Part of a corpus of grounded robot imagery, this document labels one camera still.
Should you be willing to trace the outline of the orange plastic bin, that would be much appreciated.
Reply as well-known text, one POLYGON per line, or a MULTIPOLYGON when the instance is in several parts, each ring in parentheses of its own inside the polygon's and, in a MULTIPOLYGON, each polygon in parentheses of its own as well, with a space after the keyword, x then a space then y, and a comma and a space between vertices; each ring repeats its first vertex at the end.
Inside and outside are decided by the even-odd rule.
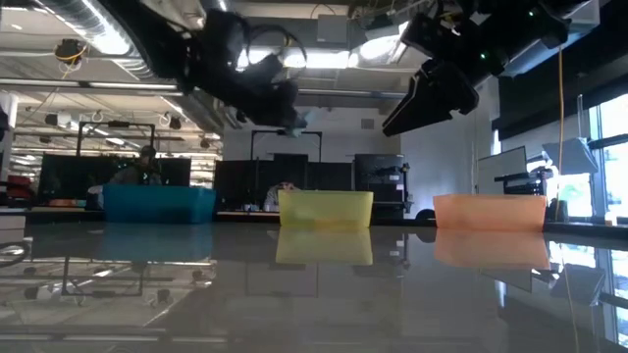
POLYGON ((541 232, 547 198, 535 195, 447 194, 433 197, 437 227, 541 232))

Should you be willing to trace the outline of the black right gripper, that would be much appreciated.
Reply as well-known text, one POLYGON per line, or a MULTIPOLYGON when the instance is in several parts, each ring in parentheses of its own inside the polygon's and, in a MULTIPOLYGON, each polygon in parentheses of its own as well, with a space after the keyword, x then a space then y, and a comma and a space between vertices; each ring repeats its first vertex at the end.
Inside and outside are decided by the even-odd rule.
POLYGON ((408 91, 383 122, 394 136, 467 115, 479 95, 467 76, 497 76, 520 54, 520 0, 456 0, 447 10, 418 13, 401 42, 427 57, 408 91))

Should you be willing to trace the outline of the black equipment cabinet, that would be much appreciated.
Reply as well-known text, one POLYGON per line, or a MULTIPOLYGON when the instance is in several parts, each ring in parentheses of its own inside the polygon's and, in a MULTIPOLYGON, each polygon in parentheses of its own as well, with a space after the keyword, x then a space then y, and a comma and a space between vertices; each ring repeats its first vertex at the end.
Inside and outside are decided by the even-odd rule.
POLYGON ((372 217, 376 220, 403 219, 410 211, 407 174, 403 155, 356 154, 354 189, 373 193, 372 217))

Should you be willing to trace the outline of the bright ceiling light panel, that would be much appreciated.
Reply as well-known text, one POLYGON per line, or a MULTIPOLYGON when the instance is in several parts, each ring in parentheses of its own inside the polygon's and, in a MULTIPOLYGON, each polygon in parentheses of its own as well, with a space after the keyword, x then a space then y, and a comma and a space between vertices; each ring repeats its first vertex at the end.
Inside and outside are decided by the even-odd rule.
POLYGON ((251 48, 249 52, 243 50, 238 58, 236 68, 242 71, 251 64, 261 62, 269 55, 277 55, 279 61, 291 69, 337 69, 343 70, 357 64, 357 56, 349 51, 308 50, 304 57, 298 48, 289 48, 280 51, 278 48, 251 48))

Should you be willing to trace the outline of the grey horizontal pipe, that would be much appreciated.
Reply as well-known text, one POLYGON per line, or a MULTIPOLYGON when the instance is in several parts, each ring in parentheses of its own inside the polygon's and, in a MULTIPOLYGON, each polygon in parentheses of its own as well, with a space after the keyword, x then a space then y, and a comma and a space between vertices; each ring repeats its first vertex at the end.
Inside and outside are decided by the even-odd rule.
MULTIPOLYGON (((123 95, 137 93, 140 95, 182 96, 183 91, 176 84, 164 83, 134 83, 134 82, 109 82, 89 80, 66 79, 36 79, 36 78, 12 78, 0 77, 0 87, 9 87, 16 90, 39 90, 50 87, 64 88, 74 91, 90 90, 112 93, 119 91, 123 95)), ((342 90, 342 89, 318 89, 300 88, 298 93, 302 96, 339 96, 350 98, 371 98, 400 100, 405 96, 401 92, 366 91, 366 90, 342 90)))

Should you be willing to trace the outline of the black metal station frame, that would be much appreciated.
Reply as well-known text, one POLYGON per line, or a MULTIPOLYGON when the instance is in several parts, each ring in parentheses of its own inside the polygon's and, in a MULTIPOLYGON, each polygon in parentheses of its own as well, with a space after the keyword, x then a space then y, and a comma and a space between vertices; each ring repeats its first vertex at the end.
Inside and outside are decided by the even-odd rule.
POLYGON ((320 131, 305 131, 294 137, 280 130, 256 129, 250 133, 249 159, 272 160, 278 154, 297 154, 321 162, 322 142, 320 131))
POLYGON ((110 122, 78 122, 78 136, 77 136, 77 148, 76 148, 76 156, 81 155, 82 149, 82 141, 86 137, 83 135, 83 129, 86 126, 98 127, 101 125, 106 125, 109 128, 130 128, 130 127, 148 127, 150 129, 149 136, 149 145, 151 147, 155 146, 155 137, 156 137, 156 126, 154 124, 142 124, 142 123, 131 123, 125 121, 110 121, 110 122))

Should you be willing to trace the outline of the grey ceiling box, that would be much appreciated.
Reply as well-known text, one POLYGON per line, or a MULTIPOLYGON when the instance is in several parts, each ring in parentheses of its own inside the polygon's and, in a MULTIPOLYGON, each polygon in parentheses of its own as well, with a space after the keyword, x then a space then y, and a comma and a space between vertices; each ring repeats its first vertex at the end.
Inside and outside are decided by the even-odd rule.
POLYGON ((351 49, 366 41, 365 30, 360 23, 345 15, 319 15, 316 20, 318 43, 351 49))

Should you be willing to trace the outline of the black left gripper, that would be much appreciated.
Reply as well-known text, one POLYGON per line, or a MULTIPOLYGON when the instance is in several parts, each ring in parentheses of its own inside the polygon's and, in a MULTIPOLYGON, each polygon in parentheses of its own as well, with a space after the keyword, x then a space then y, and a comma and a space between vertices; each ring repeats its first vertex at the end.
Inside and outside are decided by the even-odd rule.
POLYGON ((293 104, 298 86, 293 80, 273 85, 275 57, 237 69, 241 51, 249 42, 251 27, 239 15, 210 9, 205 23, 195 36, 198 59, 190 74, 206 93, 236 108, 254 123, 296 128, 300 116, 293 104))

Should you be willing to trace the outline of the yellow plastic bin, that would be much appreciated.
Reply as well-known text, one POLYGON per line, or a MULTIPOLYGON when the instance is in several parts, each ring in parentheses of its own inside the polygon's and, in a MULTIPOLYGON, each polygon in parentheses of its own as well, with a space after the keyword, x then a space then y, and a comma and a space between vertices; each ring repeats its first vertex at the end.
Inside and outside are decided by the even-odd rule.
POLYGON ((373 193, 369 191, 280 190, 283 227, 365 228, 371 224, 373 193))

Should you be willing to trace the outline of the blue plastic bin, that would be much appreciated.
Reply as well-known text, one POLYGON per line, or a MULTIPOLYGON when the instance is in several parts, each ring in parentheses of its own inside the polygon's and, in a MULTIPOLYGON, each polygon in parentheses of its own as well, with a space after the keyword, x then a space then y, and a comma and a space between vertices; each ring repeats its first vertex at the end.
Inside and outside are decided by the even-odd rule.
POLYGON ((216 201, 213 189, 185 186, 106 184, 102 195, 110 223, 205 224, 216 201))

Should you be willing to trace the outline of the grey tilted screen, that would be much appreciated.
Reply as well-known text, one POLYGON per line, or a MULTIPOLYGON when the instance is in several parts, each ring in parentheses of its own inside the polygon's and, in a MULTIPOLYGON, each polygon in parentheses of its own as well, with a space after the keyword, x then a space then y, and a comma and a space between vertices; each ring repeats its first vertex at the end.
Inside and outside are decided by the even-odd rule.
POLYGON ((574 137, 562 142, 545 143, 543 150, 562 176, 595 174, 599 171, 585 138, 574 137))

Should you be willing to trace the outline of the silver rectangular air duct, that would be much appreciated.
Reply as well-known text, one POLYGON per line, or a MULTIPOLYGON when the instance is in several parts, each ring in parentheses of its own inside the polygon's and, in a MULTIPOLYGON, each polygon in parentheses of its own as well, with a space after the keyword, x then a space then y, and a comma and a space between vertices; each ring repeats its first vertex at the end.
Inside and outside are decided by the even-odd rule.
POLYGON ((377 29, 376 36, 353 49, 347 66, 352 69, 410 72, 419 68, 428 57, 401 42, 409 22, 377 29))

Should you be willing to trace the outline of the bright window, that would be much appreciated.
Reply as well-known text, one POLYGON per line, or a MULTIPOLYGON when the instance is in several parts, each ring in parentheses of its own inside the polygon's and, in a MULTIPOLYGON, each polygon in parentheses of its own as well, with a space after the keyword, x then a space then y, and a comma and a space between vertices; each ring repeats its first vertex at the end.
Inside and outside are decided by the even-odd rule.
POLYGON ((593 211, 628 223, 628 94, 589 110, 599 171, 592 176, 593 211))

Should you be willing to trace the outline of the red box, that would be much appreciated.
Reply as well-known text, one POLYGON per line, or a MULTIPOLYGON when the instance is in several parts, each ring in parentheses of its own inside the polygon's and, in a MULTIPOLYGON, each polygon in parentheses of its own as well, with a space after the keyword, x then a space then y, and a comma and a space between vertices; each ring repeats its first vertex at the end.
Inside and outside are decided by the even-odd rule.
POLYGON ((31 198, 34 192, 31 188, 31 180, 27 176, 8 176, 7 194, 11 198, 31 198))

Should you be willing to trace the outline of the black partition row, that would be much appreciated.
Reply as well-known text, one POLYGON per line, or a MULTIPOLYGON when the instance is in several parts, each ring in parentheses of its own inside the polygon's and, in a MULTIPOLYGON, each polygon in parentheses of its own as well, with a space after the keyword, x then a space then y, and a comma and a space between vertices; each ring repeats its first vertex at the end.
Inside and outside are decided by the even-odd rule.
MULTIPOLYGON (((134 162, 135 158, 116 156, 44 155, 37 197, 42 203, 55 199, 84 200, 89 187, 110 181, 134 162)), ((191 160, 156 159, 152 171, 160 177, 162 185, 189 186, 191 160)))
POLYGON ((307 155, 278 154, 272 160, 220 161, 214 189, 219 211, 277 212, 277 188, 291 184, 301 190, 352 189, 352 164, 310 162, 307 155))

